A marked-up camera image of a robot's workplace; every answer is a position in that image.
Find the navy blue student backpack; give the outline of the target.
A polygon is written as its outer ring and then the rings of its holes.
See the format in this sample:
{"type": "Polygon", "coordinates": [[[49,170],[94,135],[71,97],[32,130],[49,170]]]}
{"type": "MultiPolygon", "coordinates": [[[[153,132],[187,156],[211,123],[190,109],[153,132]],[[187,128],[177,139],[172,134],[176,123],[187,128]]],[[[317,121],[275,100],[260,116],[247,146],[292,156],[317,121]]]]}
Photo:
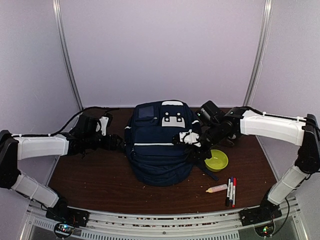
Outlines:
{"type": "Polygon", "coordinates": [[[197,166],[213,180],[204,161],[187,162],[186,144],[173,144],[180,132],[202,134],[201,124],[192,109],[180,100],[162,100],[139,104],[124,129],[125,152],[136,178],[156,187],[184,181],[197,166]]]}

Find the cream glue tube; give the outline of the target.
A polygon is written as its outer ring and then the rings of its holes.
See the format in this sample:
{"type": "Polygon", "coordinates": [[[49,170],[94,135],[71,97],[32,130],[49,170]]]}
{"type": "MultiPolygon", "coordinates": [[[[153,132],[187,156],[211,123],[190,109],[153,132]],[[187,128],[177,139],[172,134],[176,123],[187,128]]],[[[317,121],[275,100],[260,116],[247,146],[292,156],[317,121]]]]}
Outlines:
{"type": "Polygon", "coordinates": [[[227,189],[228,189],[228,185],[227,184],[222,184],[222,185],[209,187],[205,192],[209,193],[209,194],[212,194],[212,193],[224,191],[224,190],[227,190],[227,189]]]}

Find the red marker pen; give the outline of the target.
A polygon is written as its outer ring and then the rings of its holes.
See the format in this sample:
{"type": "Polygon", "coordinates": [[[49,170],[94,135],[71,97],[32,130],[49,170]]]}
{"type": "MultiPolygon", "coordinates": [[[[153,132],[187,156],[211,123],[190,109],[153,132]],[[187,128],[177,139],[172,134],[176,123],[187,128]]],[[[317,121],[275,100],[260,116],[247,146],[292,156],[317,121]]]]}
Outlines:
{"type": "Polygon", "coordinates": [[[237,179],[236,177],[233,177],[232,181],[232,208],[235,208],[236,205],[236,186],[237,186],[237,179]]]}

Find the blue marker pen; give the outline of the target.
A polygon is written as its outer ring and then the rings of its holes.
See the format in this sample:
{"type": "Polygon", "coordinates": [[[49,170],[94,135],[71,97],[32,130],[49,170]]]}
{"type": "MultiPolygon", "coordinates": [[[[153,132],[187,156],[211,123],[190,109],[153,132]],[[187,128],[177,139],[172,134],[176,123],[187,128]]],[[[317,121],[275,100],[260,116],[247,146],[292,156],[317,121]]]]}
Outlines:
{"type": "Polygon", "coordinates": [[[234,177],[230,178],[230,191],[229,191],[229,203],[233,204],[233,185],[234,185],[234,177]]]}

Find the black marker pen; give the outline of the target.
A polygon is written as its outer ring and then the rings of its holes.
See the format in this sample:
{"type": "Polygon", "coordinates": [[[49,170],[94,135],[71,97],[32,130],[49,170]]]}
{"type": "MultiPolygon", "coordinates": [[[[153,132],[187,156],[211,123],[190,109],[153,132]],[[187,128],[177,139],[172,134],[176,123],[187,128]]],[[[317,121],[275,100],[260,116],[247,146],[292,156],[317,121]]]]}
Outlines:
{"type": "Polygon", "coordinates": [[[227,192],[226,192],[226,199],[225,199],[226,207],[228,207],[230,203],[230,192],[231,192],[231,178],[228,179],[228,184],[227,184],[227,192]]]}

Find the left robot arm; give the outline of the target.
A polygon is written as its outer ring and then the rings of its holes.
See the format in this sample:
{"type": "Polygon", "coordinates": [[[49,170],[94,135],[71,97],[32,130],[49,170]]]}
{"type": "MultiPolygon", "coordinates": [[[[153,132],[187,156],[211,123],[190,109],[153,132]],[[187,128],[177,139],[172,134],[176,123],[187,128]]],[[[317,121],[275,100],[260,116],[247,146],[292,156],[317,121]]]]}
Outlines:
{"type": "Polygon", "coordinates": [[[86,150],[118,150],[123,140],[107,130],[113,116],[104,113],[92,116],[82,113],[75,126],[68,132],[39,135],[13,135],[8,130],[0,132],[0,187],[14,190],[32,200],[52,208],[61,222],[72,218],[66,201],[51,188],[37,182],[18,169],[18,161],[47,156],[73,156],[85,154],[86,150]]]}

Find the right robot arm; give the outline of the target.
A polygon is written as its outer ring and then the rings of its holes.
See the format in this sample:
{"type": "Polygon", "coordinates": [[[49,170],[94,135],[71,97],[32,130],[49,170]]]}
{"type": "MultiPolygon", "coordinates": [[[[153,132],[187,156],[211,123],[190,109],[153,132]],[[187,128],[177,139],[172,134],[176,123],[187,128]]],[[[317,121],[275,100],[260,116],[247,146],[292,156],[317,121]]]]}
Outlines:
{"type": "Polygon", "coordinates": [[[285,198],[302,182],[320,170],[320,129],[314,115],[290,117],[268,114],[249,106],[233,107],[223,112],[211,100],[196,112],[196,116],[207,127],[198,134],[189,130],[179,134],[179,140],[195,146],[195,159],[205,159],[210,149],[226,138],[241,135],[266,137],[298,146],[297,159],[282,178],[265,194],[256,209],[259,220],[268,220],[285,198]]]}

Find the lime green bowl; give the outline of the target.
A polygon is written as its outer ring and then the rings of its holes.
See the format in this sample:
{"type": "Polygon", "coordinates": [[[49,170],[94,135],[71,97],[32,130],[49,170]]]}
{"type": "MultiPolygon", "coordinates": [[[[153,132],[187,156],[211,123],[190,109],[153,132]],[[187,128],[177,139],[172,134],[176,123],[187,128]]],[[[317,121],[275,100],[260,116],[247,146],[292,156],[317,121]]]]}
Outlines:
{"type": "Polygon", "coordinates": [[[229,164],[228,156],[221,150],[212,149],[210,151],[211,158],[204,161],[205,167],[212,172],[219,172],[229,164]]]}

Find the dark bowl white inside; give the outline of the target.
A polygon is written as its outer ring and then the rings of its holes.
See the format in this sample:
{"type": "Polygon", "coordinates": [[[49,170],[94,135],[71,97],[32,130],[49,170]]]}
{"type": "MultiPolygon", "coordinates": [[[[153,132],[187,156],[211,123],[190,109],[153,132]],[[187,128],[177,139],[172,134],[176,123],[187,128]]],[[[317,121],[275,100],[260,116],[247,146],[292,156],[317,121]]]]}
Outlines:
{"type": "Polygon", "coordinates": [[[227,145],[228,147],[234,147],[235,144],[237,143],[237,141],[240,139],[241,136],[242,136],[242,135],[239,134],[239,133],[237,133],[237,134],[233,133],[233,134],[227,136],[227,137],[226,137],[226,145],[227,145]]]}

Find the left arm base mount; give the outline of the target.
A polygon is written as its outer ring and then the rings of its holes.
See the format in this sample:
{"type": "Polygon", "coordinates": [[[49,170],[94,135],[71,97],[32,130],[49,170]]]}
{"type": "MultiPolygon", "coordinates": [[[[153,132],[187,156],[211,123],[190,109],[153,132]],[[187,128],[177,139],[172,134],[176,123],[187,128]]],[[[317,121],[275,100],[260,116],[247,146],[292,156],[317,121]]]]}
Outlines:
{"type": "Polygon", "coordinates": [[[86,227],[90,213],[86,210],[75,209],[68,206],[64,197],[60,197],[53,207],[41,205],[46,211],[46,218],[57,221],[53,233],[59,239],[69,238],[76,228],[86,227]]]}

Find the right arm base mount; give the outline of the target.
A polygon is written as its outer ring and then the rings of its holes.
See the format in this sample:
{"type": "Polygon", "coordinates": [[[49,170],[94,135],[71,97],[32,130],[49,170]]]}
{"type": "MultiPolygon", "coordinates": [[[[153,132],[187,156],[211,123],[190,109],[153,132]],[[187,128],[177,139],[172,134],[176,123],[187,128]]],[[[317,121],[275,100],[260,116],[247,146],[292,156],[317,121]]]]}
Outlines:
{"type": "Polygon", "coordinates": [[[259,206],[244,208],[239,212],[242,226],[254,225],[255,233],[259,237],[271,237],[276,232],[274,220],[282,216],[279,205],[263,199],[259,206]]]}

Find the right aluminium frame post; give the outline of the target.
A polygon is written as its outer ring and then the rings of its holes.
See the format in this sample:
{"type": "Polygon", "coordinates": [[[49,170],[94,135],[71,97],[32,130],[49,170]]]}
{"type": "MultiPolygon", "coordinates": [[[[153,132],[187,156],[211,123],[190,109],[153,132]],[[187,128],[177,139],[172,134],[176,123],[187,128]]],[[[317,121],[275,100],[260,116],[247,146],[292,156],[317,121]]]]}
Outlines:
{"type": "Polygon", "coordinates": [[[270,32],[270,25],[272,20],[272,11],[273,11],[273,0],[265,0],[262,21],[260,26],[260,34],[256,49],[256,54],[253,62],[252,71],[250,74],[250,79],[248,83],[248,87],[246,90],[245,98],[243,101],[244,106],[251,106],[253,103],[253,99],[258,87],[258,82],[260,78],[260,74],[262,71],[262,61],[264,53],[267,49],[268,37],[270,32]]]}

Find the aluminium frame post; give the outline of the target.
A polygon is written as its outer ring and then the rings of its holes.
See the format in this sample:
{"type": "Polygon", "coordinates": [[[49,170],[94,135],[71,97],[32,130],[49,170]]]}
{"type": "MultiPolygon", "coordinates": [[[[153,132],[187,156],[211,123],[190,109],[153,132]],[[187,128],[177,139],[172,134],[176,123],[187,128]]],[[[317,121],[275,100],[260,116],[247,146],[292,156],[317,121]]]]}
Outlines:
{"type": "Polygon", "coordinates": [[[270,25],[272,20],[272,11],[273,11],[273,0],[265,0],[262,21],[260,26],[260,34],[256,49],[256,54],[253,62],[252,71],[250,74],[250,79],[248,83],[248,87],[246,90],[245,98],[243,101],[244,106],[251,106],[253,103],[253,99],[258,87],[258,82],[260,78],[260,74],[262,71],[262,61],[264,53],[267,49],[268,37],[270,32],[270,25]]]}
{"type": "Polygon", "coordinates": [[[76,105],[79,110],[83,110],[83,103],[80,97],[80,93],[76,84],[75,76],[74,76],[74,71],[72,68],[72,63],[70,59],[70,54],[67,46],[67,39],[66,39],[66,34],[65,34],[65,29],[64,29],[64,23],[63,23],[63,16],[62,16],[62,11],[61,11],[61,1],[60,0],[53,0],[52,1],[52,6],[53,6],[53,13],[55,17],[55,22],[57,25],[57,31],[58,31],[58,36],[59,36],[59,41],[60,41],[60,47],[62,51],[62,58],[64,62],[64,66],[66,69],[67,73],[67,79],[70,83],[71,91],[74,96],[76,105]]]}

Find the front aluminium rail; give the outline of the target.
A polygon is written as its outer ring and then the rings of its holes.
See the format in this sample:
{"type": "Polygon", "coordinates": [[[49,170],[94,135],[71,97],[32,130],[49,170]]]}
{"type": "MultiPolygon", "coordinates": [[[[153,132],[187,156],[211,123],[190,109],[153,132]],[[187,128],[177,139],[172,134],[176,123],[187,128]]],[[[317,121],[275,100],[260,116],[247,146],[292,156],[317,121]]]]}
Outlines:
{"type": "Polygon", "coordinates": [[[192,214],[126,214],[88,211],[85,227],[70,240],[260,240],[258,231],[274,224],[273,240],[307,240],[308,232],[297,200],[280,205],[282,216],[269,222],[243,225],[239,209],[192,214]]]}

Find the left aluminium frame post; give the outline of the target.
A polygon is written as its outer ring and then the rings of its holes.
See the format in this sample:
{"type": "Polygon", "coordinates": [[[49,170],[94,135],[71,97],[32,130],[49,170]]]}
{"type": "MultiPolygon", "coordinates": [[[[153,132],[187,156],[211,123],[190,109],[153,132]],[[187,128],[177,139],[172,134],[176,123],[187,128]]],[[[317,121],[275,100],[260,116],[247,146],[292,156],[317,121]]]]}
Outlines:
{"type": "Polygon", "coordinates": [[[59,36],[59,41],[60,41],[60,47],[62,51],[62,58],[64,62],[64,66],[66,69],[67,73],[67,79],[70,83],[71,91],[74,96],[76,105],[79,110],[83,110],[83,103],[80,97],[80,93],[76,84],[75,76],[74,76],[74,71],[72,68],[72,63],[70,59],[70,54],[67,46],[67,39],[66,39],[66,34],[65,34],[65,29],[64,29],[64,23],[63,23],[63,16],[62,16],[62,11],[61,11],[61,1],[60,0],[53,0],[52,1],[52,6],[53,6],[53,13],[55,17],[55,22],[57,25],[57,31],[58,31],[58,36],[59,36]]]}

